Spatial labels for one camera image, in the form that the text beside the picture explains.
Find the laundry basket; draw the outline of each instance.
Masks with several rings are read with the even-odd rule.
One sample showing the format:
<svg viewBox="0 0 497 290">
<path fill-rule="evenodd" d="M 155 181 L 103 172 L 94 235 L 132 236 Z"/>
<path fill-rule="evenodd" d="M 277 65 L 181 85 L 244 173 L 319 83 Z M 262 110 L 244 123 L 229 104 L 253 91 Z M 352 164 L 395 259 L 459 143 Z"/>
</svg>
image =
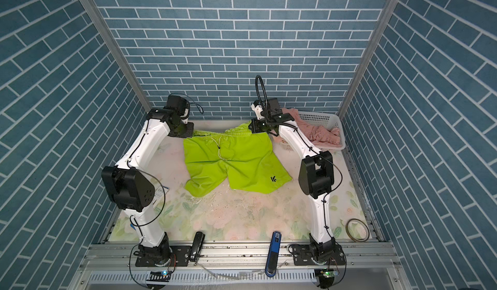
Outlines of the laundry basket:
<svg viewBox="0 0 497 290">
<path fill-rule="evenodd" d="M 299 111 L 299 116 L 302 120 L 314 126 L 324 126 L 324 128 L 330 130 L 334 127 L 338 127 L 340 130 L 340 147 L 335 148 L 324 148 L 320 147 L 319 144 L 316 144 L 318 148 L 324 151 L 331 150 L 343 150 L 345 149 L 345 136 L 343 134 L 343 127 L 341 125 L 340 118 L 331 113 L 320 113 L 320 112 L 308 112 L 308 111 Z M 289 151 L 292 150 L 290 144 L 287 144 L 286 141 L 281 142 L 283 146 Z"/>
</svg>

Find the pink garment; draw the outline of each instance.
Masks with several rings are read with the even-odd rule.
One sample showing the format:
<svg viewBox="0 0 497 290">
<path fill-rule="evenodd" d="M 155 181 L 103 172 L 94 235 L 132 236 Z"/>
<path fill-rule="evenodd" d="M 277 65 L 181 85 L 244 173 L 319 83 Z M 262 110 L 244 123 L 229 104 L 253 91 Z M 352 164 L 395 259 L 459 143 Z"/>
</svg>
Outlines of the pink garment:
<svg viewBox="0 0 497 290">
<path fill-rule="evenodd" d="M 290 113 L 290 115 L 297 122 L 297 126 L 304 133 L 304 135 L 317 147 L 323 148 L 337 148 L 341 147 L 340 144 L 340 130 L 337 127 L 328 131 L 323 126 L 313 126 L 303 121 L 299 116 L 299 111 L 296 108 L 282 108 L 283 113 Z M 275 142 L 282 142 L 281 137 L 274 137 Z"/>
</svg>

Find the lime green shorts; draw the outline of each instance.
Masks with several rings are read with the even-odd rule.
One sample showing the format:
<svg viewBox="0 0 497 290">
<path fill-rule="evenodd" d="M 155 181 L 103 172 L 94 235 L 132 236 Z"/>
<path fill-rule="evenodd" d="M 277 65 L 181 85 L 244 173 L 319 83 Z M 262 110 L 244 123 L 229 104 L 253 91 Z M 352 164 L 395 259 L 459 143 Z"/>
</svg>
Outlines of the lime green shorts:
<svg viewBox="0 0 497 290">
<path fill-rule="evenodd" d="M 226 177 L 232 189 L 264 194 L 292 180 L 268 134 L 252 134 L 248 123 L 224 133 L 196 130 L 183 146 L 191 178 L 185 188 L 195 197 L 208 194 Z"/>
</svg>

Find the blue tile wall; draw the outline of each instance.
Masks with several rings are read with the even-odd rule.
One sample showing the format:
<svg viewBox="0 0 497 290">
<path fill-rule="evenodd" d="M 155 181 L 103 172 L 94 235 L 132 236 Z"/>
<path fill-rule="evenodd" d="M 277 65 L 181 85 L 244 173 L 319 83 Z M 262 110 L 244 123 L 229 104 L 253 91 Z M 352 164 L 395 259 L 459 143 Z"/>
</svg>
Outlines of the blue tile wall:
<svg viewBox="0 0 497 290">
<path fill-rule="evenodd" d="M 344 118 L 413 288 L 497 289 L 496 52 L 495 0 L 400 0 Z"/>
<path fill-rule="evenodd" d="M 144 110 L 78 0 L 1 0 L 0 73 L 0 289 L 67 288 Z"/>
<path fill-rule="evenodd" d="M 386 0 L 95 1 L 155 106 L 181 92 L 194 119 L 246 119 L 257 74 L 283 106 L 335 113 Z"/>
</svg>

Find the table surface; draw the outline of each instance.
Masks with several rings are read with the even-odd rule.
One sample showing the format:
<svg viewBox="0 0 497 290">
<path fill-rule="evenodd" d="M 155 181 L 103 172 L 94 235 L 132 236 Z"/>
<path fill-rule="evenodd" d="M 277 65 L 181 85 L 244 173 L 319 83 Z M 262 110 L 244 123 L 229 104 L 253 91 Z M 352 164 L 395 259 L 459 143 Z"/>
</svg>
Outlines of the table surface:
<svg viewBox="0 0 497 290">
<path fill-rule="evenodd" d="M 196 129 L 222 132 L 241 121 L 194 121 Z M 273 231 L 283 240 L 308 240 L 311 225 L 309 198 L 301 191 L 298 176 L 301 160 L 297 153 L 284 145 L 273 143 L 273 151 L 287 169 L 292 181 L 270 194 L 232 190 L 228 180 L 202 198 L 185 190 L 190 179 L 184 163 L 183 139 L 166 137 L 145 169 L 170 188 L 165 207 L 158 221 L 170 240 L 193 240 L 196 231 L 205 234 L 206 241 L 262 240 L 268 241 Z M 330 228 L 340 240 L 349 240 L 345 223 L 352 218 L 365 222 L 354 185 L 341 151 L 332 151 L 333 162 L 341 170 L 343 181 L 330 196 Z M 334 168 L 335 184 L 340 174 Z M 155 187 L 159 184 L 151 179 Z M 158 202 L 158 213 L 163 200 Z M 351 223 L 351 234 L 364 237 L 365 230 Z M 138 241 L 128 217 L 121 212 L 109 241 Z"/>
</svg>

